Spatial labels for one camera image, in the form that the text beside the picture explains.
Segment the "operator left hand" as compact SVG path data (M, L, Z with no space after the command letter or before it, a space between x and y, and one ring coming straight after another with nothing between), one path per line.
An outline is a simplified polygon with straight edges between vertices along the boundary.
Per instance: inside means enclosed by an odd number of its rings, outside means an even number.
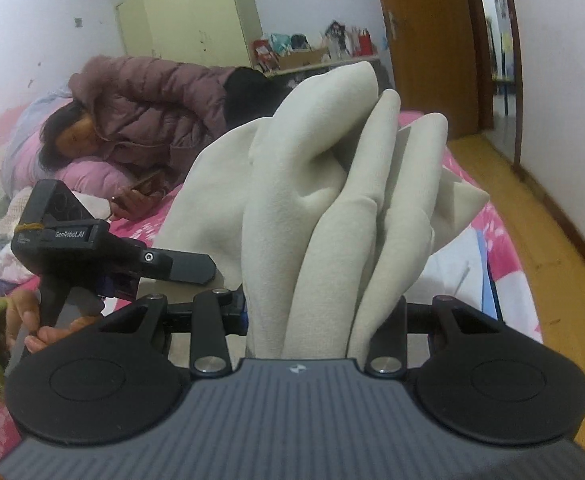
M39 352L62 338L83 330L102 318L98 315L83 315L72 321L67 328L45 326L40 318L40 300L32 290L17 290L7 297L5 347L12 351L19 331L24 327L27 336L24 346L31 353Z

